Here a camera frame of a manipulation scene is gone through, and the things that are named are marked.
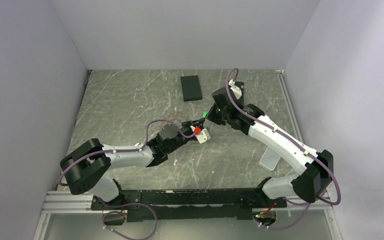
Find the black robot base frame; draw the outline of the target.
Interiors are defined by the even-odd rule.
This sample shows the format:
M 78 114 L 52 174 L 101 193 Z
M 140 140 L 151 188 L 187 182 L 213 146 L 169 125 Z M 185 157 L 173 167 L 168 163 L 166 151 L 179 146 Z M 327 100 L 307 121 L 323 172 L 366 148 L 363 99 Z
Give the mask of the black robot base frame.
M 214 189 L 132 189 L 102 203 L 94 196 L 93 211 L 125 210 L 129 223 L 145 220 L 235 218 L 251 220 L 258 211 L 286 208 L 281 197 L 270 199 L 255 187 Z

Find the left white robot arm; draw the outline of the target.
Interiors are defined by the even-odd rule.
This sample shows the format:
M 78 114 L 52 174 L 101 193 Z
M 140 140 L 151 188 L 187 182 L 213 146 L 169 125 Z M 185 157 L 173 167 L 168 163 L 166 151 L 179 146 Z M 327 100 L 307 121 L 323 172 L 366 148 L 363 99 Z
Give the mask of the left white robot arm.
M 59 185 L 69 188 L 72 195 L 91 193 L 111 210 L 124 203 L 120 184 L 105 177 L 109 170 L 126 167 L 155 167 L 169 158 L 169 154 L 190 141 L 200 144 L 210 139 L 204 127 L 205 118 L 184 121 L 181 125 L 166 120 L 166 125 L 150 138 L 135 146 L 112 146 L 91 138 L 60 161 Z

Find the green key tag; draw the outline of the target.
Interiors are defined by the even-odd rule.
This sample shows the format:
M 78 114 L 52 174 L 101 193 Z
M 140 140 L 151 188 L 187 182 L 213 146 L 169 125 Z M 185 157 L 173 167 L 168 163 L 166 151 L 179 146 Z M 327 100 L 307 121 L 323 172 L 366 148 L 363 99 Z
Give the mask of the green key tag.
M 205 111 L 203 114 L 202 114 L 202 117 L 207 119 L 208 118 L 208 115 L 209 115 L 209 112 L 208 111 Z

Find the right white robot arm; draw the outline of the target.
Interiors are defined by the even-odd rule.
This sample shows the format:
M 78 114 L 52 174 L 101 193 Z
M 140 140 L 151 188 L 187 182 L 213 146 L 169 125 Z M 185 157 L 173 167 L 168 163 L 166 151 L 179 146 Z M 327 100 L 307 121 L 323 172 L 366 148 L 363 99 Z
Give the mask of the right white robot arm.
M 278 127 L 254 104 L 241 106 L 232 90 L 220 88 L 212 93 L 214 104 L 206 119 L 217 125 L 229 125 L 275 151 L 295 171 L 283 177 L 269 177 L 258 186 L 256 203 L 269 207 L 277 198 L 297 196 L 307 203 L 318 200 L 332 182 L 333 155 L 299 142 Z

